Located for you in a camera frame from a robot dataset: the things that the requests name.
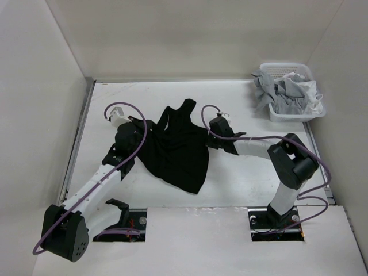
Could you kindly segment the black tank top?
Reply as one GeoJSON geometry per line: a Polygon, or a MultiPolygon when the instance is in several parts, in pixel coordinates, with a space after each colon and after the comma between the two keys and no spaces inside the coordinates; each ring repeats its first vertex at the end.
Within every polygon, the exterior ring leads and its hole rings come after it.
{"type": "Polygon", "coordinates": [[[208,131],[191,121],[195,106],[186,99],[178,109],[167,106],[157,123],[148,120],[137,154],[153,176],[191,194],[199,193],[209,164],[208,131]]]}

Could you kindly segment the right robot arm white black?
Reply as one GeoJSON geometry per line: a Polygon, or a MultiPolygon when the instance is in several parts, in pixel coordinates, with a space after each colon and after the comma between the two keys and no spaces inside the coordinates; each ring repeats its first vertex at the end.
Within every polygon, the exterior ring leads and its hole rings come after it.
{"type": "Polygon", "coordinates": [[[266,218],[272,227],[281,227],[288,220],[295,200],[315,171],[318,162],[296,144],[305,145],[293,133],[276,144],[251,138],[243,140],[245,133],[234,133],[228,121],[218,115],[209,122],[208,147],[222,149],[233,155],[255,156],[270,160],[280,180],[276,194],[267,206],[266,218]]]}

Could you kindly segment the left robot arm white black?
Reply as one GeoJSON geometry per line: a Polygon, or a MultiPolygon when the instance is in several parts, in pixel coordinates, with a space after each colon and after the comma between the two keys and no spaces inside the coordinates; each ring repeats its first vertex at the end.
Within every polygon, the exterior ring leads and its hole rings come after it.
{"type": "Polygon", "coordinates": [[[135,165],[150,130],[148,120],[127,118],[117,128],[116,141],[94,175],[61,205],[50,205],[44,213],[40,241],[33,254],[51,252],[71,262],[85,253],[90,241],[107,235],[139,236],[127,226],[129,205],[108,193],[122,182],[135,165]]]}

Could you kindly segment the grey tank top in basket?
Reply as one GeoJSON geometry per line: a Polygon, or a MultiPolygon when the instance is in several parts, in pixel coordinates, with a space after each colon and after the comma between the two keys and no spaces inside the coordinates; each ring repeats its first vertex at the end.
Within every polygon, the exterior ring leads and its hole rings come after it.
{"type": "Polygon", "coordinates": [[[283,77],[274,79],[270,74],[260,69],[251,75],[254,77],[256,86],[257,111],[270,104],[277,114],[301,115],[293,113],[298,111],[298,108],[285,93],[283,77]]]}

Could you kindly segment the white tank top in basket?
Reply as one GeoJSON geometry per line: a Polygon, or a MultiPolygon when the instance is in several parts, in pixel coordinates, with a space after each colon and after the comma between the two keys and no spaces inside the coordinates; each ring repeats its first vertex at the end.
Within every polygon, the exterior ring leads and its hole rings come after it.
{"type": "Polygon", "coordinates": [[[323,95],[317,93],[315,80],[306,80],[300,74],[289,73],[283,76],[286,95],[293,100],[298,111],[294,114],[317,115],[324,110],[321,100],[323,95]]]}

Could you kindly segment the white plastic laundry basket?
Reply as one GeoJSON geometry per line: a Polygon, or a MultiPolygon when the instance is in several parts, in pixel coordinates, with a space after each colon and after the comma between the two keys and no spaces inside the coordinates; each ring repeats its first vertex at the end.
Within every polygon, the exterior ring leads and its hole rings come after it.
{"type": "Polygon", "coordinates": [[[327,113],[311,70],[301,63],[263,63],[252,73],[257,109],[272,122],[308,122],[327,113]]]}

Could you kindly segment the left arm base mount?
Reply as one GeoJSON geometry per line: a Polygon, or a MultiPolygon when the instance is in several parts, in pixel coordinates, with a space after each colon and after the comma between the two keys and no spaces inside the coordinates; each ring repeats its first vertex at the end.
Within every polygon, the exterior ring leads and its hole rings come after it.
{"type": "Polygon", "coordinates": [[[147,209],[131,209],[128,204],[116,199],[109,199],[104,205],[118,211],[118,221],[103,230],[107,233],[94,236],[93,242],[145,242],[147,209]]]}

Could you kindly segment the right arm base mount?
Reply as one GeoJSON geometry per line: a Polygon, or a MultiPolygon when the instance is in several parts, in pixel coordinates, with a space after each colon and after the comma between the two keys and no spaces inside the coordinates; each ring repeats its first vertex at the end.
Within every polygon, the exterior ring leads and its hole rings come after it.
{"type": "Polygon", "coordinates": [[[301,225],[286,227],[299,222],[300,217],[294,207],[281,221],[273,220],[266,208],[248,209],[251,240],[253,242],[303,242],[301,225]]]}

